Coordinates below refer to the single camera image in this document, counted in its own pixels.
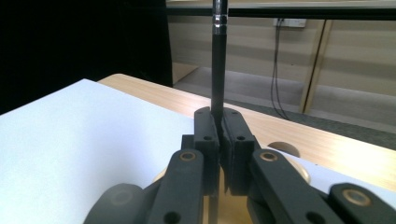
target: white surface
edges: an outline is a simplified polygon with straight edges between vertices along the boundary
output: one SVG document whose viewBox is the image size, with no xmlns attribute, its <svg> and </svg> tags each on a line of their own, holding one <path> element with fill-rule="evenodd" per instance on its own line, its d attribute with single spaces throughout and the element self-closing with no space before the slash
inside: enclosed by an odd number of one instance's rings
<svg viewBox="0 0 396 224">
<path fill-rule="evenodd" d="M 0 223 L 82 223 L 119 183 L 147 186 L 193 121 L 89 80 L 0 116 Z"/>
</svg>

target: gray floor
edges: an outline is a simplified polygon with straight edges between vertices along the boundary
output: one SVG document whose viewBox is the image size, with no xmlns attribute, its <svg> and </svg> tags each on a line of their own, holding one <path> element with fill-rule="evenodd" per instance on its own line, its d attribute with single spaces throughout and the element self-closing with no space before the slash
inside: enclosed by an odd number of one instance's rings
<svg viewBox="0 0 396 224">
<path fill-rule="evenodd" d="M 225 101 L 278 117 L 270 99 L 271 80 L 269 77 L 226 72 Z M 175 84 L 176 89 L 206 97 L 210 97 L 210 86 L 210 68 L 204 67 L 197 68 Z M 297 113 L 303 83 L 280 79 L 278 87 L 283 108 L 291 121 L 396 149 L 395 97 L 318 87 L 308 116 Z"/>
</svg>

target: power outlet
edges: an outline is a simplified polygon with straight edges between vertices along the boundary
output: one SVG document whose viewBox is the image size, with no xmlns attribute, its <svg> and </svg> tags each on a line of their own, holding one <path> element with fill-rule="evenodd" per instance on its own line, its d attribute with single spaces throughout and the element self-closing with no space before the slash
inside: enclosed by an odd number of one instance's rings
<svg viewBox="0 0 396 224">
<path fill-rule="evenodd" d="M 278 20 L 283 20 L 280 24 L 280 26 L 283 27 L 298 27 L 298 28 L 304 28 L 306 24 L 306 19 L 280 19 L 280 18 L 275 18 L 274 19 L 274 26 L 278 25 Z"/>
</svg>

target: paper sheet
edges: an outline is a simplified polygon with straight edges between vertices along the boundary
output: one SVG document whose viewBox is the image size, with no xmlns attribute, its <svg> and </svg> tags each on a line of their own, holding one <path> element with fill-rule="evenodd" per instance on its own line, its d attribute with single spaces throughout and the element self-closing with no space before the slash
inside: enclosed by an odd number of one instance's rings
<svg viewBox="0 0 396 224">
<path fill-rule="evenodd" d="M 0 223 L 83 223 L 119 183 L 144 188 L 179 150 L 193 120 L 81 80 L 0 116 Z M 393 207 L 396 193 L 299 161 L 328 192 L 352 182 Z"/>
</svg>

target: wooden table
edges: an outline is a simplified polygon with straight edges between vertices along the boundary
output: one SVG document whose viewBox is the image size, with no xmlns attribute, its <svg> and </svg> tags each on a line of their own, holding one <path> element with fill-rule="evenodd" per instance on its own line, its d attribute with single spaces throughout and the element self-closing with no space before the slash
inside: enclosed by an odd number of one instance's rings
<svg viewBox="0 0 396 224">
<path fill-rule="evenodd" d="M 195 110 L 210 106 L 208 98 L 121 74 L 106 77 L 99 82 L 189 118 L 193 118 Z M 262 147 L 274 142 L 286 142 L 295 146 L 301 158 L 307 161 L 396 191 L 396 151 L 277 119 L 239 106 L 227 104 L 225 106 L 242 113 Z M 230 211 L 233 209 L 220 211 L 219 215 Z M 243 223 L 246 221 L 246 217 L 243 216 L 248 214 L 238 216 L 241 216 L 241 220 L 233 220 L 234 223 Z"/>
</svg>

